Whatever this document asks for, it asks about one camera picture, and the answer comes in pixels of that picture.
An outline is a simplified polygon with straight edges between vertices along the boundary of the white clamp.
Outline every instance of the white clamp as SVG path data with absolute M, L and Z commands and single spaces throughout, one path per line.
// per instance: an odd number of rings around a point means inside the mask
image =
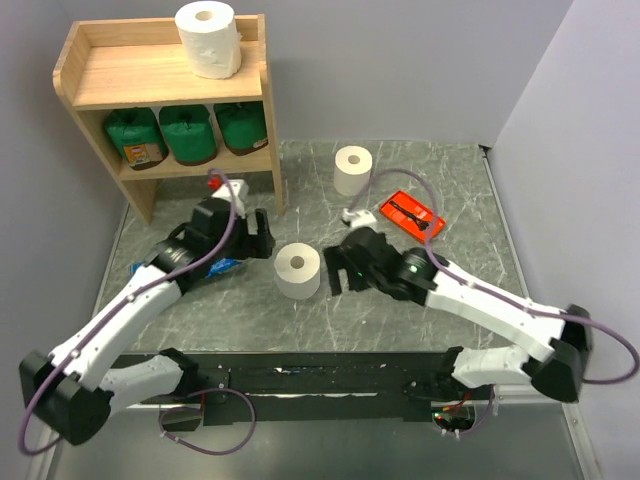
M 369 227 L 374 232 L 378 231 L 378 221 L 369 210 L 362 209 L 350 212 L 345 208 L 342 210 L 342 221 L 349 226 L 350 231 L 362 227 Z
M 230 180 L 229 184 L 231 185 L 236 197 L 236 213 L 240 218 L 246 218 L 247 215 L 244 209 L 244 202 L 247 199 L 247 194 L 249 193 L 249 185 L 247 185 L 247 182 L 244 180 Z M 221 198 L 231 203 L 231 192 L 229 192 L 229 188 L 226 185 L 222 185 L 211 196 L 213 198 Z

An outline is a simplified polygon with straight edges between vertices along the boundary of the wooden shelf top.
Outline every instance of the wooden shelf top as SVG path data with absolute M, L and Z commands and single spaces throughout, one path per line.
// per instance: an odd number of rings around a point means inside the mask
M 160 165 L 148 170 L 133 170 L 124 161 L 120 167 L 120 180 L 148 180 L 152 178 L 197 177 L 206 175 L 211 168 L 219 168 L 224 173 L 265 172 L 271 170 L 269 148 L 261 148 L 249 155 L 238 157 L 224 144 L 218 144 L 220 151 L 216 158 L 204 165 L 185 167 L 176 162 L 172 153 Z
M 97 110 L 259 100 L 259 44 L 241 42 L 240 49 L 240 70 L 231 78 L 214 80 L 189 70 L 181 44 L 94 47 L 72 105 Z

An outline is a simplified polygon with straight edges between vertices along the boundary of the wooden shelf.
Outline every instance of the wooden shelf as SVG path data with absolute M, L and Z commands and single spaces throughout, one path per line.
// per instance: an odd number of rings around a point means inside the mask
M 182 44 L 91 49 L 73 107 L 78 110 L 260 100 L 260 47 L 241 42 L 242 66 L 214 80 L 189 70 Z
M 268 172 L 271 170 L 269 149 L 261 148 L 249 155 L 238 157 L 231 153 L 224 144 L 216 158 L 204 165 L 185 167 L 176 162 L 173 154 L 169 154 L 160 165 L 148 170 L 133 170 L 124 161 L 120 167 L 121 180 L 149 180 L 171 177 L 196 177 L 206 175 L 211 168 L 219 168 L 224 173 Z
M 198 77 L 189 69 L 173 18 L 74 22 L 53 85 L 65 108 L 131 206 L 151 222 L 156 180 L 226 173 L 270 171 L 276 205 L 284 213 L 280 154 L 267 57 L 264 15 L 237 15 L 242 64 L 231 78 Z M 205 165 L 185 167 L 172 155 L 148 170 L 132 170 L 104 131 L 114 108 L 211 104 L 260 100 L 269 145 L 249 155 L 233 155 L 218 139 L 218 156 Z

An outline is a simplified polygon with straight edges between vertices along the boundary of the gray marble table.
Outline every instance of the gray marble table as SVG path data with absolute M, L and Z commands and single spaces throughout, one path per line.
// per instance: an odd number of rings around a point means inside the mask
M 333 188 L 335 152 L 349 144 L 372 153 L 376 171 L 411 169 L 432 183 L 446 230 L 435 250 L 483 280 L 520 294 L 514 260 L 489 182 L 482 152 L 473 145 L 424 142 L 283 142 L 282 174 L 287 213 L 276 214 L 270 174 L 244 175 L 250 186 L 247 207 L 264 207 L 270 216 L 276 250 L 303 242 L 319 252 L 347 233 L 340 211 L 349 200 Z M 384 178 L 362 206 L 377 206 L 402 189 L 428 204 L 421 187 L 408 177 Z M 203 178 L 161 183 L 153 223 L 133 212 L 125 220 L 101 299 L 104 305 L 126 283 L 129 266 L 209 194 Z M 398 248 L 417 242 L 392 223 L 379 226 Z M 131 351 L 175 347 L 182 351 L 442 351 L 451 346 L 488 348 L 507 342 L 456 316 L 399 303 L 374 290 L 331 297 L 323 265 L 320 289 L 294 301 L 278 291 L 273 259 L 249 260 L 233 273 L 202 282 L 163 312 L 141 333 Z

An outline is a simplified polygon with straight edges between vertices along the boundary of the table surface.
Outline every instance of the table surface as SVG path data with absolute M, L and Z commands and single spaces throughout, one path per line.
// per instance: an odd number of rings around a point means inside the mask
M 61 443 L 55 480 L 582 480 L 562 407 L 501 405 L 460 442 L 401 419 L 258 422 L 238 453 L 211 458 L 158 435 L 157 408 L 110 418 L 83 445 Z M 189 441 L 229 448 L 246 423 L 199 428 Z
M 287 212 L 276 213 L 270 173 L 242 175 L 250 186 L 248 211 L 266 208 L 274 256 L 248 260 L 233 272 L 201 282 L 151 322 L 131 351 L 443 351 L 452 346 L 490 348 L 503 338 L 454 315 L 399 303 L 376 291 L 332 297 L 324 262 L 313 297 L 284 297 L 273 280 L 273 258 L 283 246 L 303 242 L 318 252 L 347 234 L 340 212 L 349 199 L 333 187 L 335 152 L 361 145 L 373 155 L 374 171 L 403 167 L 426 178 L 438 197 L 446 229 L 434 249 L 473 275 L 521 294 L 512 252 L 485 168 L 475 145 L 427 142 L 283 142 L 281 165 Z M 428 205 L 427 195 L 409 177 L 388 175 L 365 196 L 362 207 L 376 212 L 379 229 L 403 250 L 418 243 L 377 213 L 397 190 Z M 153 222 L 145 225 L 129 211 L 120 233 L 101 298 L 106 304 L 126 284 L 129 266 L 154 243 L 190 218 L 194 205 L 210 194 L 202 177 L 163 181 Z

